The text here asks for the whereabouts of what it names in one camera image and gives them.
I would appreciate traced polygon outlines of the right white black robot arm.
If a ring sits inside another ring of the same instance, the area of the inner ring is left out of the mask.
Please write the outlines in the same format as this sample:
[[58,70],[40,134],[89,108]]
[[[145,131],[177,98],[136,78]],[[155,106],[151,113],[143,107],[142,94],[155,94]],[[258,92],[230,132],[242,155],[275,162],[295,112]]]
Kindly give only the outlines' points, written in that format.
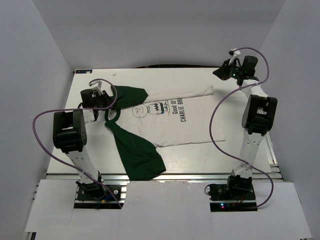
[[213,72],[213,75],[223,81],[236,79],[237,86],[247,97],[241,120],[243,141],[238,156],[240,164],[231,171],[226,184],[210,187],[209,192],[214,201],[235,201],[239,204],[250,199],[254,193],[254,162],[261,142],[273,127],[278,104],[277,98],[268,96],[255,77],[257,63],[258,58],[255,56],[247,55],[240,63],[239,58],[233,55]]

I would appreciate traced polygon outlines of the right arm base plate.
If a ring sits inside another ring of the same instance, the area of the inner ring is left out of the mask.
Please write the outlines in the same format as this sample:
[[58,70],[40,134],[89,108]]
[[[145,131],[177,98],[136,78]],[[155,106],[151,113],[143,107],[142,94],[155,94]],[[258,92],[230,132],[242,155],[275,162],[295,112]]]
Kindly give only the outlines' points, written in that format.
[[256,212],[257,201],[253,185],[248,191],[231,189],[227,184],[209,184],[204,188],[209,196],[211,213]]

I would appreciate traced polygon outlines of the white green raglan t-shirt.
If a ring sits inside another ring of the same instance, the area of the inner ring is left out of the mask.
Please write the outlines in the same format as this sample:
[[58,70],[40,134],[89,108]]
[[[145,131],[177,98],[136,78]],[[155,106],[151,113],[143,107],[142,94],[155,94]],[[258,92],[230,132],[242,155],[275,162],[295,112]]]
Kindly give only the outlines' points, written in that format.
[[211,142],[213,86],[157,91],[116,85],[111,90],[115,104],[104,115],[105,126],[130,180],[146,181],[166,171],[157,148]]

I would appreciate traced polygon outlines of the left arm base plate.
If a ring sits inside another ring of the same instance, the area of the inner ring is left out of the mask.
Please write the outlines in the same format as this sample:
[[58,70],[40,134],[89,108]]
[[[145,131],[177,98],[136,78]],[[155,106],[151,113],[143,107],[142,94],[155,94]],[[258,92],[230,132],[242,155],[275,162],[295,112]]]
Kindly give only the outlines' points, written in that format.
[[74,209],[121,209],[124,201],[121,200],[122,186],[108,185],[112,194],[97,183],[80,183],[76,181],[77,190],[75,195]]

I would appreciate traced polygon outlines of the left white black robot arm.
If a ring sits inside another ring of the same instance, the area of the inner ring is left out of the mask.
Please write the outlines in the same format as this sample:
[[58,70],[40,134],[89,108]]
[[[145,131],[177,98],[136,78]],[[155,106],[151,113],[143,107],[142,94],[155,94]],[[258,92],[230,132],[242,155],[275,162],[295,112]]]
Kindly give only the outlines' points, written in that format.
[[82,90],[80,95],[82,108],[54,113],[53,144],[76,168],[80,177],[76,183],[80,191],[94,200],[103,200],[110,194],[86,149],[88,140],[86,124],[97,121],[98,108],[108,107],[113,100],[100,87]]

